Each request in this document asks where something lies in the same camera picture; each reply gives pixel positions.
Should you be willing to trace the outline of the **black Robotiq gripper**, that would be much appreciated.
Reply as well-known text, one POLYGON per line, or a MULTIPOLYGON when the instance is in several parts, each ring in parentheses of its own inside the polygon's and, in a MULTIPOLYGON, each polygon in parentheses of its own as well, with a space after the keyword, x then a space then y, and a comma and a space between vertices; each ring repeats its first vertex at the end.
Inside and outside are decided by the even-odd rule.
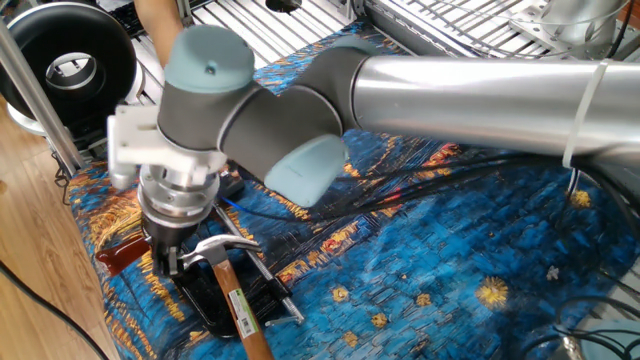
POLYGON ((143 232, 151 246, 152 270, 155 274, 170 276, 181 274, 179 248, 198 229, 199 225, 172 228, 161 225, 149 218, 143 219, 143 232))

